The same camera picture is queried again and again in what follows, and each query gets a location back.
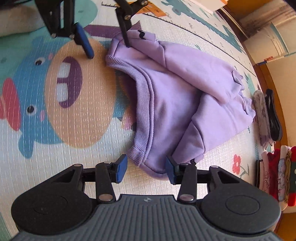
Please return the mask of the orange paper card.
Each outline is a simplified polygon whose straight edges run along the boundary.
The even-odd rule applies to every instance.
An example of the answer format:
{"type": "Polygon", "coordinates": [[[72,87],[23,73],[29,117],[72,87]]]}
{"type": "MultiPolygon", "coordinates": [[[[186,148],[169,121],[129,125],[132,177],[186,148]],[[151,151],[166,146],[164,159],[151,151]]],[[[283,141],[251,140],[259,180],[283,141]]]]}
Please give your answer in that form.
{"type": "Polygon", "coordinates": [[[148,1],[148,4],[144,6],[141,10],[137,12],[137,14],[153,14],[156,17],[163,17],[166,16],[166,13],[158,8],[155,4],[148,1]]]}

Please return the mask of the striped folded garment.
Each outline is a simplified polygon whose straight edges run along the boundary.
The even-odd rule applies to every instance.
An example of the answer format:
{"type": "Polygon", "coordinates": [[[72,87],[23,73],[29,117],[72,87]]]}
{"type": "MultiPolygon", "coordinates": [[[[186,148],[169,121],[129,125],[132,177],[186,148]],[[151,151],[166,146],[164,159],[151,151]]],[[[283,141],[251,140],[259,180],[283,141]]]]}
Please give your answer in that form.
{"type": "Polygon", "coordinates": [[[260,185],[260,163],[261,160],[256,160],[255,162],[255,186],[259,188],[260,185]]]}

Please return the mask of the red folded sweater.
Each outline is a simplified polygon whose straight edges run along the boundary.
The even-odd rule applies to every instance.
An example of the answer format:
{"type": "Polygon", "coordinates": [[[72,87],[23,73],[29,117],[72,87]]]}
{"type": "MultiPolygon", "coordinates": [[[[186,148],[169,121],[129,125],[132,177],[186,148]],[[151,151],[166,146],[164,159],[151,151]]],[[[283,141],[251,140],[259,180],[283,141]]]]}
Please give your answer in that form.
{"type": "Polygon", "coordinates": [[[284,211],[288,207],[288,196],[290,192],[290,168],[292,148],[281,146],[273,153],[268,152],[269,167],[269,194],[274,197],[284,211]]]}

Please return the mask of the pink folded garment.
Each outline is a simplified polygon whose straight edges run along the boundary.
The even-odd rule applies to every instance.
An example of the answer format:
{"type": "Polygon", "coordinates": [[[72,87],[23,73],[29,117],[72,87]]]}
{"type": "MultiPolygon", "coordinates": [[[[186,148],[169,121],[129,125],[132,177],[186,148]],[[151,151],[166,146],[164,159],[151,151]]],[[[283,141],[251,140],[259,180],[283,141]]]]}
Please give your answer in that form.
{"type": "Polygon", "coordinates": [[[267,151],[261,154],[262,160],[259,162],[259,189],[269,193],[270,187],[270,174],[269,174],[269,161],[267,151]]]}

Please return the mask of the white plastic bucket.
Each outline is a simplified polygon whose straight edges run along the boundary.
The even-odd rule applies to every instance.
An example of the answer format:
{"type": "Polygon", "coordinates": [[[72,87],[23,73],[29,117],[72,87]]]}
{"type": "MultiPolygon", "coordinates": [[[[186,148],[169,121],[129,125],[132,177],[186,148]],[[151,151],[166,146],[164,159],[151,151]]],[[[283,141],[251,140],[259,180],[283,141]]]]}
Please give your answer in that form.
{"type": "Polygon", "coordinates": [[[269,23],[244,41],[254,63],[261,64],[295,54],[295,19],[269,23]]]}

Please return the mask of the white floral folded garment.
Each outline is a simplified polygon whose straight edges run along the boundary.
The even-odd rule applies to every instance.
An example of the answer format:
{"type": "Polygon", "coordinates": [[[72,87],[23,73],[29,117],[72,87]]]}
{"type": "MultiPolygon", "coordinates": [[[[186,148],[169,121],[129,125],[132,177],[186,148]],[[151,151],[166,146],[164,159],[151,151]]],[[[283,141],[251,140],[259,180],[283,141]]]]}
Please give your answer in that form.
{"type": "Polygon", "coordinates": [[[269,117],[265,102],[264,93],[260,90],[255,90],[252,96],[253,104],[256,112],[256,120],[259,129],[260,144],[264,149],[269,145],[273,145],[274,141],[271,138],[269,117]]]}

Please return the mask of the black folded garment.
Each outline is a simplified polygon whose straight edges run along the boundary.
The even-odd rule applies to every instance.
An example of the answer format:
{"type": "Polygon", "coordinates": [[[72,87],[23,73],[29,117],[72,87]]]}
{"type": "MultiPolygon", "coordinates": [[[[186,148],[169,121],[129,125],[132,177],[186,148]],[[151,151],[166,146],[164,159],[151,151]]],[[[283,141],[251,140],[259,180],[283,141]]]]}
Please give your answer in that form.
{"type": "Polygon", "coordinates": [[[282,138],[282,126],[276,113],[274,104],[274,92],[272,89],[266,90],[265,102],[268,113],[271,138],[275,142],[280,141],[282,138]]]}

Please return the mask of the purple sweatshirt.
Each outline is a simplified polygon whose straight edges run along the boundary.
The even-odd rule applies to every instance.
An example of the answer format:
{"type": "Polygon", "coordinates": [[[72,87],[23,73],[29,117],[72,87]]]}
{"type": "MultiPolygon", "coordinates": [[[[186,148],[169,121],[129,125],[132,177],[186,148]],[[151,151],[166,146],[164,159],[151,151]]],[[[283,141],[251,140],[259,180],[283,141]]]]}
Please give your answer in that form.
{"type": "Polygon", "coordinates": [[[253,122],[251,99],[229,63],[153,33],[128,31],[129,47],[115,36],[108,67],[135,81],[137,129],[128,157],[145,173],[167,178],[166,157],[199,162],[253,122]]]}

